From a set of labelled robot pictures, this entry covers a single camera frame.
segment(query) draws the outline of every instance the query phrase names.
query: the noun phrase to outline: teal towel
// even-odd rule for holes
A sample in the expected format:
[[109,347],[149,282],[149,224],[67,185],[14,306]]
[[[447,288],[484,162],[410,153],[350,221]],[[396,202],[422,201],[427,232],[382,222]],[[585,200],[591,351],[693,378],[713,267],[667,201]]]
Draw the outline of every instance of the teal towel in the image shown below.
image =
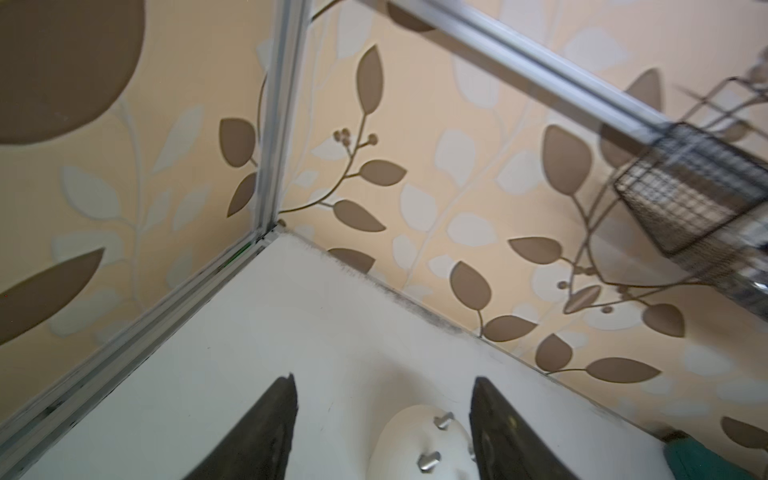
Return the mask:
[[696,440],[675,439],[664,446],[664,457],[676,480],[754,480],[743,468],[727,462]]

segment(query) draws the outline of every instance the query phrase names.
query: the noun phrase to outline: brown leaf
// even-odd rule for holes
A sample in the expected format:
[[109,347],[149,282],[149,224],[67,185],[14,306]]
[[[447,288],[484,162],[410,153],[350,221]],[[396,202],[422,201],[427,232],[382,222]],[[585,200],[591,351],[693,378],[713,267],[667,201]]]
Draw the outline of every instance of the brown leaf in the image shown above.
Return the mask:
[[[661,74],[656,68],[645,71],[627,88],[627,93],[648,106],[661,111],[664,101],[661,97]],[[600,128],[600,152],[613,168],[634,160],[645,146],[615,128],[603,125]]]
[[368,273],[376,262],[376,259],[370,255],[351,248],[332,248],[328,253],[362,273]]
[[600,127],[600,152],[613,168],[619,168],[639,157],[645,145],[609,125]]
[[379,49],[373,45],[360,58],[357,65],[357,98],[362,111],[372,114],[379,107],[384,94],[384,71]]
[[144,42],[144,3],[0,2],[0,144],[50,140],[110,107],[120,112]]
[[381,187],[396,184],[406,173],[405,168],[386,160],[367,161],[360,168],[360,177]]
[[577,291],[565,303],[563,313],[568,315],[569,313],[576,313],[587,308],[598,299],[602,290],[603,288],[599,285],[590,285]]
[[604,382],[638,383],[654,378],[661,371],[637,360],[612,356],[587,365],[587,373]]
[[507,240],[509,246],[529,262],[547,265],[560,258],[563,246],[547,237],[523,237]]
[[451,270],[451,290],[458,301],[472,310],[483,310],[491,301],[491,286],[477,270],[458,262]]
[[752,130],[752,125],[748,121],[734,121],[720,132],[720,139],[727,142],[743,140]]
[[428,23],[422,22],[392,2],[386,3],[386,12],[389,14],[389,17],[393,22],[403,28],[407,28],[408,30],[423,33],[425,31],[432,31],[435,29],[435,27]]
[[720,419],[720,426],[728,438],[748,449],[768,449],[768,432],[749,423],[730,417]]
[[528,335],[536,324],[526,319],[514,315],[497,316],[485,327],[483,327],[483,336],[492,342],[508,342]]
[[256,191],[256,173],[252,173],[245,177],[240,185],[237,186],[232,200],[230,200],[230,207],[227,210],[227,218],[232,217],[237,212],[241,211],[250,201],[253,193]]
[[563,195],[575,194],[592,168],[589,146],[557,125],[544,132],[541,156],[547,181]]
[[664,109],[661,92],[661,72],[658,68],[646,70],[627,88],[628,94],[658,111]]
[[222,118],[219,122],[219,146],[229,165],[242,167],[253,156],[256,130],[243,118]]
[[685,321],[683,313],[669,303],[651,305],[643,311],[643,323],[664,335],[684,337]]
[[559,336],[552,333],[538,344],[536,365],[545,372],[563,369],[573,358],[574,351]]
[[373,215],[351,200],[339,200],[333,204],[333,213],[346,226],[363,232],[383,232],[386,227]]
[[0,293],[0,345],[70,303],[96,273],[103,255],[100,248],[66,260]]

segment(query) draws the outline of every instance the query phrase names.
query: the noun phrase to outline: wire basket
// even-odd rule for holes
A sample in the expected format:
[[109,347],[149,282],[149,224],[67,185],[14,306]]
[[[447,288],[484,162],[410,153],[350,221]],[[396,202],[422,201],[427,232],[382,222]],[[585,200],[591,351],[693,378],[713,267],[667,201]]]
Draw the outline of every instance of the wire basket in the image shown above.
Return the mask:
[[[685,121],[734,83],[753,95],[738,108],[716,108],[719,116],[702,128]],[[665,257],[768,319],[768,166],[725,141],[739,131],[768,138],[739,116],[765,102],[764,90],[725,81],[648,147],[614,189]]]

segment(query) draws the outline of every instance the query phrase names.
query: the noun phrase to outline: white leaf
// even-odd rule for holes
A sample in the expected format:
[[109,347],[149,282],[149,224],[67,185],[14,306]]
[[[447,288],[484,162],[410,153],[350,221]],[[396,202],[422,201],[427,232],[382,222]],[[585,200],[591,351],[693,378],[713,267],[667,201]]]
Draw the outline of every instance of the white leaf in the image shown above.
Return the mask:
[[482,247],[496,243],[496,231],[486,219],[475,214],[458,214],[448,225],[451,240],[468,247]]
[[435,149],[435,166],[463,187],[475,167],[475,141],[461,130],[445,130]]
[[520,303],[512,309],[512,315],[519,316],[529,322],[538,323],[538,310],[530,303]]
[[541,158],[530,150],[515,154],[496,176],[496,184],[511,195],[526,194],[543,180]]
[[397,266],[407,270],[416,260],[416,246],[405,235],[398,235],[392,241],[392,256]]
[[739,405],[757,405],[768,402],[768,382],[753,379],[735,379],[717,386],[717,396]]
[[611,407],[611,410],[626,419],[632,419],[637,415],[637,404],[627,397],[619,397],[618,403]]
[[493,108],[498,102],[498,78],[487,71],[453,55],[453,74],[464,98],[480,108]]
[[351,57],[366,44],[373,26],[373,8],[363,2],[344,2],[339,9],[336,57]]
[[70,302],[48,319],[54,335],[66,337],[93,325],[96,320],[114,310],[122,298],[112,288],[100,288],[90,295]]
[[78,212],[96,220],[121,215],[118,192],[107,182],[78,167],[62,167],[60,174],[64,195]]
[[441,255],[427,262],[427,266],[432,273],[440,278],[449,278],[454,265],[456,265],[456,260],[453,260],[448,255]]
[[498,19],[533,41],[545,41],[547,19],[543,0],[505,0]]
[[580,349],[582,346],[589,343],[589,337],[586,333],[565,330],[563,332],[558,332],[558,336],[563,342],[570,345],[572,349]]
[[143,231],[147,231],[157,225],[158,223],[165,220],[165,217],[168,216],[168,211],[170,210],[170,190],[166,190],[160,195],[157,195],[157,198],[154,199],[154,202],[149,206],[149,209],[147,210],[147,219],[144,222],[144,228]]
[[683,365],[691,373],[701,376],[723,375],[730,372],[733,362],[703,345],[686,345],[683,351]]
[[268,38],[256,46],[256,57],[259,59],[259,64],[264,71],[267,71],[270,68],[270,62],[272,61],[272,44],[272,38]]
[[670,417],[698,417],[709,413],[710,406],[697,400],[675,400],[661,407],[659,411]]
[[564,48],[565,57],[584,70],[605,70],[623,64],[629,52],[605,30],[587,27],[578,32]]
[[172,166],[192,148],[203,127],[204,112],[203,105],[195,105],[176,120],[165,138],[165,145],[160,150],[157,161],[154,162],[153,174]]
[[104,248],[101,265],[125,258],[123,239],[111,230],[83,230],[53,237],[51,250],[56,263]]
[[181,203],[174,215],[174,232],[179,231],[184,225],[197,217],[205,206],[205,200],[208,198],[209,192],[210,185],[205,185],[204,187],[192,190],[181,199]]
[[402,292],[416,302],[421,302],[425,296],[432,294],[432,290],[423,285],[408,285]]
[[437,203],[411,184],[405,184],[400,192],[400,213],[413,230],[426,232],[437,219]]
[[640,384],[640,388],[651,395],[667,396],[672,393],[674,380],[668,376],[658,375]]
[[[311,204],[313,201],[319,200],[319,199],[325,197],[326,194],[328,194],[328,192],[330,192],[330,191],[331,191],[330,188],[318,188],[317,190],[313,191],[310,194],[310,198],[307,200],[307,203]],[[330,197],[328,197],[325,200],[323,200],[323,203],[324,204],[333,205],[334,203],[336,203],[339,200],[344,200],[344,199],[339,197],[336,194],[331,194]],[[326,207],[325,205],[319,205],[319,204],[317,205],[317,207],[324,208],[326,210],[330,210],[330,208],[331,208],[331,207]]]
[[112,322],[103,329],[100,329],[96,332],[94,332],[93,337],[94,341],[98,345],[107,345],[109,342],[111,342],[115,337],[120,335],[123,330],[127,329],[131,325],[131,322],[128,322],[126,320],[117,320],[116,322]]
[[559,289],[558,283],[568,282],[571,278],[571,270],[560,263],[539,265],[533,271],[531,288],[540,299],[548,302],[565,300],[568,296],[568,288]]
[[[353,135],[349,138],[349,141],[351,142],[350,145],[354,145],[357,141],[357,137]],[[332,137],[325,139],[320,145],[314,147],[311,152],[315,157],[328,161],[337,161],[341,160],[342,158],[347,158],[344,145],[333,140]]]
[[170,265],[168,272],[165,274],[165,283],[170,288],[176,288],[181,285],[187,279],[192,276],[192,264],[194,262],[194,256],[192,248],[185,249],[181,254],[176,257],[176,260]]
[[602,309],[590,308],[584,314],[587,325],[598,330],[623,330],[640,325],[643,322],[644,307],[635,302],[617,303],[611,305],[610,313]]
[[296,235],[300,235],[306,238],[310,242],[315,237],[315,227],[313,227],[312,225],[296,225],[293,228],[293,232]]
[[320,176],[320,172],[314,170],[305,170],[299,174],[293,181],[299,187],[309,188],[315,183],[317,177]]
[[371,267],[371,270],[368,270],[368,275],[372,276],[373,278],[377,279],[379,282],[384,283],[385,285],[389,285],[386,280],[386,276],[384,273],[379,272],[376,269],[376,265]]

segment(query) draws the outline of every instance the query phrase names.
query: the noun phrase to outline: shower wall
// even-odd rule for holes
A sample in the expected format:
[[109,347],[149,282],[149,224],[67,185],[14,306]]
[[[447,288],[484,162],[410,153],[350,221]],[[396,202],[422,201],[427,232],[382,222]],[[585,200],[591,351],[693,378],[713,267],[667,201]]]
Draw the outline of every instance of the shower wall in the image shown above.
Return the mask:
[[0,421],[251,229],[272,14],[0,3]]
[[[760,2],[471,3],[671,118],[766,69]],[[762,472],[768,323],[614,201],[633,146],[386,2],[315,12],[281,221],[632,422]],[[745,119],[768,127],[764,105]]]

